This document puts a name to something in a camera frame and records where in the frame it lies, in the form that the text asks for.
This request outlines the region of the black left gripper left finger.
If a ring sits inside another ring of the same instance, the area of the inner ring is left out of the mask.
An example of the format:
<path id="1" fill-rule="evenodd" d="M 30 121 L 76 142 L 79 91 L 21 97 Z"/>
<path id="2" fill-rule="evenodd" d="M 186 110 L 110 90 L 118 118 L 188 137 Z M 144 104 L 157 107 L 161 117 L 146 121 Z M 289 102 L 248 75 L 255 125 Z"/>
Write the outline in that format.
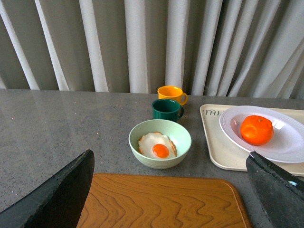
<path id="1" fill-rule="evenodd" d="M 0 214 L 2 228 L 75 228 L 88 196 L 95 167 L 91 150 L 76 157 Z"/>

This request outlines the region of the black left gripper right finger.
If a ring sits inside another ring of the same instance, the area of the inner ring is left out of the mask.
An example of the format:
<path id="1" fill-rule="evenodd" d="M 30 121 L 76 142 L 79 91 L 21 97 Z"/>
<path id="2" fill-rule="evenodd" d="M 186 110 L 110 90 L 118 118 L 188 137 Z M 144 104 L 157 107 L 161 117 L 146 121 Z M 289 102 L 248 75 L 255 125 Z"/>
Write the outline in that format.
<path id="1" fill-rule="evenodd" d="M 304 226 L 304 181 L 257 152 L 246 159 L 248 178 L 275 228 Z"/>

